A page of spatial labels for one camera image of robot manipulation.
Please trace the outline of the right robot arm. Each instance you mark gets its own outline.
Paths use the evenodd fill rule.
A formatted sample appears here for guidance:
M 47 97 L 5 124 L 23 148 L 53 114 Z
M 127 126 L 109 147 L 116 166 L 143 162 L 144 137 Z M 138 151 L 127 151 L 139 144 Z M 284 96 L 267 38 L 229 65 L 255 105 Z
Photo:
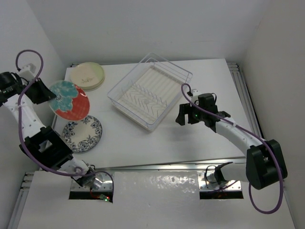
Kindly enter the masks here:
M 280 188 L 284 188 L 288 172 L 276 140 L 267 141 L 238 125 L 230 114 L 218 110 L 213 94 L 191 90 L 183 95 L 188 102 L 179 106 L 176 123 L 183 126 L 204 122 L 206 127 L 226 138 L 245 155 L 244 164 L 228 162 L 217 166 L 209 176 L 213 182 L 222 185 L 239 180 L 248 182 L 257 190 L 279 183 Z

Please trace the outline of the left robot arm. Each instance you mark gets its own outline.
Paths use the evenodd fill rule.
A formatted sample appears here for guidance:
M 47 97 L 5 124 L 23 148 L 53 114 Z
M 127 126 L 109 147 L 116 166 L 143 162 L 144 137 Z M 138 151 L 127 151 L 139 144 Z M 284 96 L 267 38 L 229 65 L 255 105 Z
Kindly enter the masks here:
M 48 102 L 56 95 L 41 79 L 17 73 L 0 75 L 0 105 L 16 119 L 19 128 L 20 149 L 43 170 L 71 177 L 81 187 L 93 187 L 94 169 L 73 156 L 72 148 L 51 127 L 45 126 L 34 111 L 35 104 Z

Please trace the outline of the small circuit board with LEDs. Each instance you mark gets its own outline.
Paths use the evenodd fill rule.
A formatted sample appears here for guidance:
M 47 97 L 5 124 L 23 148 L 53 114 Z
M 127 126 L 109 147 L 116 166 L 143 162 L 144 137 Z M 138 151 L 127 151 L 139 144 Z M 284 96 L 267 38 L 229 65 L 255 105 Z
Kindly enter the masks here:
M 94 193 L 93 192 L 93 189 L 91 188 L 90 189 L 90 196 L 93 198 L 93 199 L 99 199 L 99 200 L 103 200 L 105 202 L 109 202 L 110 201 L 110 197 L 104 195 L 104 194 L 97 194 L 97 193 Z

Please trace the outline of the cream and green plate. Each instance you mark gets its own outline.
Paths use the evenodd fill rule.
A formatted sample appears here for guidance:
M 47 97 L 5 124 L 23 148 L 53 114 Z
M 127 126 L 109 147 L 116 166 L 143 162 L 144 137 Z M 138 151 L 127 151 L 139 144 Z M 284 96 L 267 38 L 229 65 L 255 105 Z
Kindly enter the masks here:
M 73 67 L 70 81 L 85 91 L 98 88 L 105 79 L 101 65 L 95 62 L 84 62 Z

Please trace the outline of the cream and pink plate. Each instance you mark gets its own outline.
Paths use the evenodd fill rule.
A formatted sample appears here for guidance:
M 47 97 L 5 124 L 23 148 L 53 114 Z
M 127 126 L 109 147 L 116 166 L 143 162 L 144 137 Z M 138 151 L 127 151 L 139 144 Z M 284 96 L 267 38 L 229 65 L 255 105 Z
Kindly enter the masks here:
M 76 85 L 78 85 L 84 91 L 92 91 L 100 87 L 104 82 L 104 79 L 104 72 L 86 74 L 77 80 Z

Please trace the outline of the blue floral rimmed plate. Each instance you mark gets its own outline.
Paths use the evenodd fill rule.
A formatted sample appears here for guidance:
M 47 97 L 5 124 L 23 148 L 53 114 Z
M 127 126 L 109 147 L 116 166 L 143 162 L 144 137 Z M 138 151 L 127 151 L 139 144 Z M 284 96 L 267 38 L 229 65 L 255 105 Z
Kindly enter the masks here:
M 88 115 L 80 121 L 68 122 L 61 136 L 74 153 L 83 153 L 95 147 L 102 137 L 100 121 Z

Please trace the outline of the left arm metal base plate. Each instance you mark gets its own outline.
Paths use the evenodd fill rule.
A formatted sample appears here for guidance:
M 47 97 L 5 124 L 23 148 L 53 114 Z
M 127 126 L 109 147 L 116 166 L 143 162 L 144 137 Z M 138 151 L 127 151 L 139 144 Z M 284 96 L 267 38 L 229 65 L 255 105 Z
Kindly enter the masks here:
M 110 172 L 106 173 L 98 173 L 96 174 L 94 184 L 93 184 L 93 192 L 112 192 L 113 191 L 113 184 L 114 181 L 114 173 Z M 71 182 L 71 192 L 89 192 L 90 186 L 83 186 L 81 187 L 77 184 L 74 180 Z

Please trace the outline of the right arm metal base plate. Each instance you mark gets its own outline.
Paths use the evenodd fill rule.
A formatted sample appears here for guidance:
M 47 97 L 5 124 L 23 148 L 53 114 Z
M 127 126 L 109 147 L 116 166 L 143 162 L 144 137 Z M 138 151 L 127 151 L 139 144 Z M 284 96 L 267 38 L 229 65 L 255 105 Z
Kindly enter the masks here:
M 214 171 L 216 166 L 209 165 L 204 170 L 197 172 L 197 179 L 199 190 L 204 193 L 209 192 L 232 192 L 232 191 L 242 191 L 240 181 L 225 181 L 222 184 L 218 184 L 214 178 Z

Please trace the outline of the aluminium frame rail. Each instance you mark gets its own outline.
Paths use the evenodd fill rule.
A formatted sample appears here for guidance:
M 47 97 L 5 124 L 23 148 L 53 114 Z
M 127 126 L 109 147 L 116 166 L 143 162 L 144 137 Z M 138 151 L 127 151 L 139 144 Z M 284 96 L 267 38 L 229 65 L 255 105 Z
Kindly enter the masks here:
M 287 177 L 287 170 L 280 144 L 276 140 L 264 140 L 252 99 L 240 70 L 236 63 L 228 63 L 229 72 L 238 92 L 244 112 L 249 122 L 252 135 L 246 147 L 246 176 L 251 186 L 257 190 L 274 183 L 282 183 Z

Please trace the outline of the red and blue plate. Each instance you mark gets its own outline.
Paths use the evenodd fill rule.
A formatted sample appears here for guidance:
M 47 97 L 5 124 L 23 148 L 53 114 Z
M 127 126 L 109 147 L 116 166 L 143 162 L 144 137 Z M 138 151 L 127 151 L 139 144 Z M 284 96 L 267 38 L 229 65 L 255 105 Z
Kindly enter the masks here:
M 69 121 L 80 121 L 89 114 L 89 98 L 79 86 L 61 80 L 53 83 L 49 90 L 56 95 L 48 104 L 57 116 Z

